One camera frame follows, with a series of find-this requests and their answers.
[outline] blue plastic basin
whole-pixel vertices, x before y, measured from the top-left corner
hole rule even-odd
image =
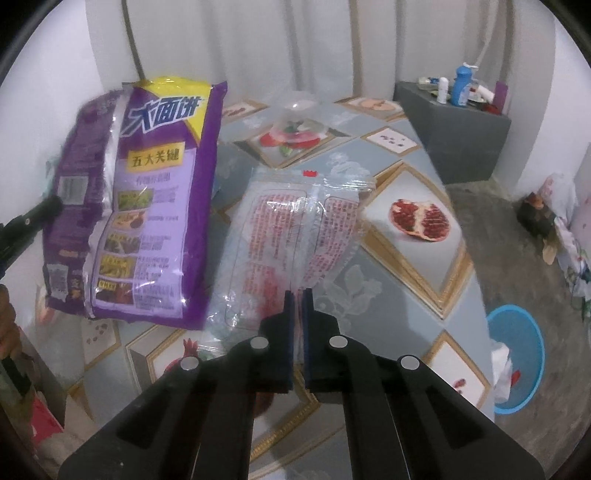
[[[495,404],[496,414],[507,415],[527,405],[540,386],[546,358],[544,339],[534,318],[516,305],[495,309],[487,320],[491,338],[509,347],[513,371],[521,373],[509,399]]]

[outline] white wall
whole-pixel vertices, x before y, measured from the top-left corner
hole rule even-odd
[[[131,56],[121,0],[86,0],[86,19],[100,81],[107,90],[139,80]]]
[[[514,197],[537,191],[555,171],[573,178],[591,142],[591,67],[562,24],[554,22],[556,60],[550,97]]]
[[[574,186],[577,189],[579,203],[583,203],[591,195],[591,142],[587,147],[579,171],[574,176]]]
[[[555,64],[554,15],[540,0],[512,3],[512,50],[507,84],[511,128],[493,177],[514,196],[539,137]]]
[[[80,105],[103,93],[84,0],[64,0],[43,20],[0,86],[0,222],[39,201],[44,162],[60,152]],[[3,280],[22,327],[41,283],[40,239]]]

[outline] pomegranate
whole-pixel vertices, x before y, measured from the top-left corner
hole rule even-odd
[[[398,199],[390,207],[388,217],[400,231],[429,242],[445,240],[450,230],[445,214],[431,202]]]
[[[168,364],[168,366],[164,369],[164,373],[169,372],[173,369],[173,367],[179,363],[183,358],[187,356],[197,356],[197,342],[193,342],[191,339],[183,340],[184,345],[184,354],[181,358],[177,358]]]

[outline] yellow label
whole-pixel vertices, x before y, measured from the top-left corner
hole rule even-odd
[[[68,258],[78,258],[78,252],[73,252],[71,250],[60,250],[59,253],[60,257],[68,257]]]
[[[97,287],[100,290],[115,291],[117,289],[117,283],[100,278]]]
[[[145,80],[139,82],[139,86],[160,98],[181,95],[184,97],[201,97],[195,113],[186,120],[183,120],[193,133],[197,143],[199,143],[205,122],[207,103],[212,89],[209,83],[194,82],[193,80],[180,77],[159,77],[152,81]]]
[[[100,259],[99,275],[113,278],[131,278],[134,276],[135,257],[115,257],[103,255]]]
[[[133,237],[128,237],[127,235],[124,235],[122,233],[112,232],[109,234],[108,238],[109,238],[109,240],[113,240],[115,242],[125,242],[125,241],[129,241]]]
[[[130,173],[140,173],[160,170],[161,168],[177,167],[182,165],[183,155],[184,142],[158,145],[147,150],[131,150],[127,155],[127,171]]]

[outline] red tag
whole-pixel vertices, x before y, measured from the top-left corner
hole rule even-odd
[[[35,395],[33,401],[33,417],[31,418],[33,427],[33,445],[39,445],[43,440],[48,439],[54,433],[61,433],[64,430],[51,414],[45,404]]]
[[[515,370],[513,375],[511,375],[511,386],[515,385],[519,379],[521,378],[521,372],[519,370]]]

